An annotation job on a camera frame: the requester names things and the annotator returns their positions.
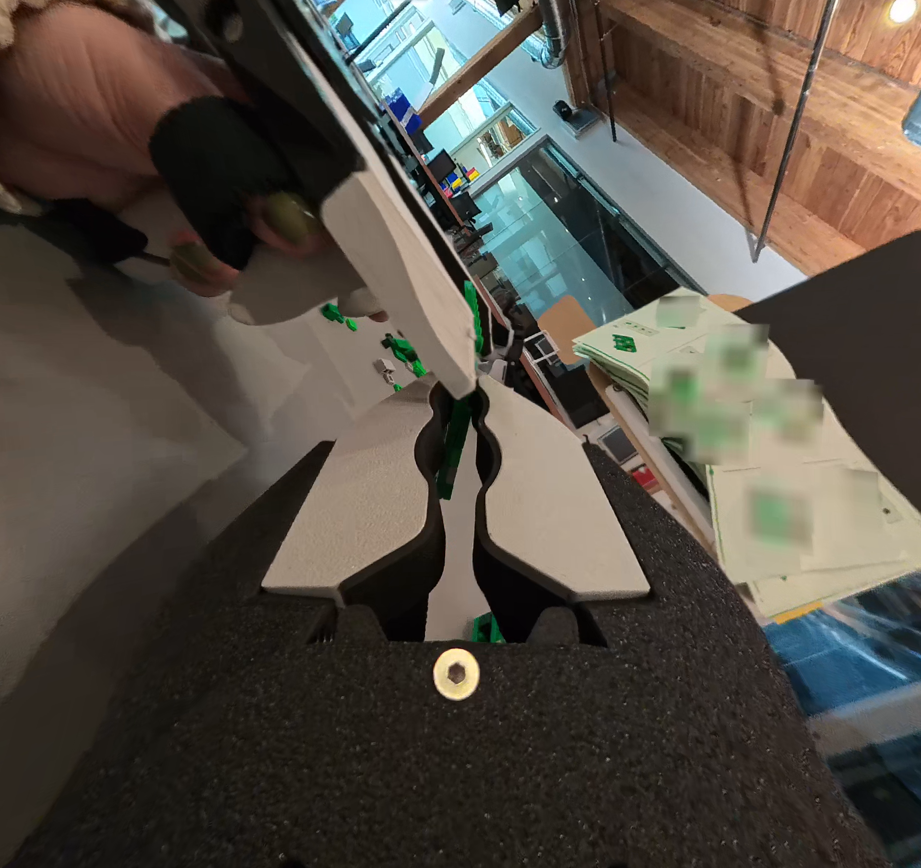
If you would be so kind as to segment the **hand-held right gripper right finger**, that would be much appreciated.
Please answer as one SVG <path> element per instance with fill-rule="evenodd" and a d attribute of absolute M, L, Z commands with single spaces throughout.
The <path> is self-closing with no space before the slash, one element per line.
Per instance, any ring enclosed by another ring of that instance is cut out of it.
<path fill-rule="evenodd" d="M 587 606 L 645 599 L 650 584 L 581 439 L 490 376 L 472 399 L 480 489 L 472 566 L 500 630 L 552 607 L 589 630 Z"/>

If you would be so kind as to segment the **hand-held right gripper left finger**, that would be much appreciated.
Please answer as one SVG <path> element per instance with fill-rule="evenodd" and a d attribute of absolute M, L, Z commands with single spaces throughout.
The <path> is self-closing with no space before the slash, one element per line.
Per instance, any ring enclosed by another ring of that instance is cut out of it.
<path fill-rule="evenodd" d="M 426 600 L 445 565 L 436 474 L 447 414 L 431 377 L 364 414 L 331 448 L 261 587 L 340 607 Z"/>

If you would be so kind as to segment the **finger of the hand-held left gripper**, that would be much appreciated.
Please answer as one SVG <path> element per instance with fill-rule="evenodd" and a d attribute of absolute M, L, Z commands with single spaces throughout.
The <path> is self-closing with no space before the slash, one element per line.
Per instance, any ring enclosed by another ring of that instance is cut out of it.
<path fill-rule="evenodd" d="M 452 397 L 476 388 L 474 320 L 463 293 L 397 192 L 370 162 L 320 207 L 332 239 Z"/>

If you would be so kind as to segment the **green lego plate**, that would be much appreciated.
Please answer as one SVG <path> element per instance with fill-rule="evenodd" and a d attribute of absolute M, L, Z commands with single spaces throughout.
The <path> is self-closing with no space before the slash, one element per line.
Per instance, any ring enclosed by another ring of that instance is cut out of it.
<path fill-rule="evenodd" d="M 491 330 L 490 319 L 482 317 L 484 305 L 477 287 L 470 279 L 464 282 L 464 298 L 473 314 L 475 354 L 477 357 L 482 357 L 488 350 L 485 344 L 484 332 Z M 437 493 L 441 500 L 448 501 L 452 497 L 468 435 L 468 428 L 471 424 L 471 416 L 470 395 L 453 402 L 449 424 L 444 437 L 444 455 L 436 475 Z"/>

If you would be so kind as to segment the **scattered green lego bricks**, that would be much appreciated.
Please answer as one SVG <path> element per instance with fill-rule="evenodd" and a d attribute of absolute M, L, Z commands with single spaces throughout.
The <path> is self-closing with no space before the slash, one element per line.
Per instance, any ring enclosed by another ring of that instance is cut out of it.
<path fill-rule="evenodd" d="M 319 314 L 329 324 L 336 324 L 346 329 L 351 334 L 359 334 L 361 328 L 364 327 L 361 322 L 367 321 L 366 319 L 357 319 L 345 315 L 337 304 L 330 301 L 321 305 Z M 413 347 L 407 339 L 395 335 L 393 332 L 385 332 L 378 343 L 384 355 L 375 357 L 374 360 L 379 357 L 385 357 L 391 360 L 396 366 L 395 378 L 398 383 L 400 383 L 401 380 L 401 376 L 399 376 L 398 372 L 400 368 L 405 369 L 414 380 L 424 378 L 428 375 L 428 370 L 424 367 L 416 348 Z"/>

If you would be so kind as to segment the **person's left hand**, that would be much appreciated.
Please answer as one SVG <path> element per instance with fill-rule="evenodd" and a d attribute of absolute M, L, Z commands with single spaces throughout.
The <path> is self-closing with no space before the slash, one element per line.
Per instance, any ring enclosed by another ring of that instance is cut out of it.
<path fill-rule="evenodd" d="M 11 214 L 79 198 L 118 213 L 153 190 L 148 143 L 165 115 L 205 97 L 248 103 L 222 62 L 75 0 L 24 12 L 16 34 L 1 75 Z"/>

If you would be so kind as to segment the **open instruction book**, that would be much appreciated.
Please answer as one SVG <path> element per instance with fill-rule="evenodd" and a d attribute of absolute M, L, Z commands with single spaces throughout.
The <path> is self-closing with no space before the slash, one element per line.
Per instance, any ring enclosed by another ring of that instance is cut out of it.
<path fill-rule="evenodd" d="M 703 473 L 720 566 L 764 617 L 919 571 L 919 511 L 766 325 L 680 287 L 572 349 Z"/>

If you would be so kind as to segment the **black panel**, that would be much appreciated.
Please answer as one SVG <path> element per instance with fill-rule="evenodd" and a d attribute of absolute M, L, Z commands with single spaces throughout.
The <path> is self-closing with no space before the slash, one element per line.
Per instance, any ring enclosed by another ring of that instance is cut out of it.
<path fill-rule="evenodd" d="M 920 232 L 738 311 L 767 326 L 851 439 L 920 508 Z"/>

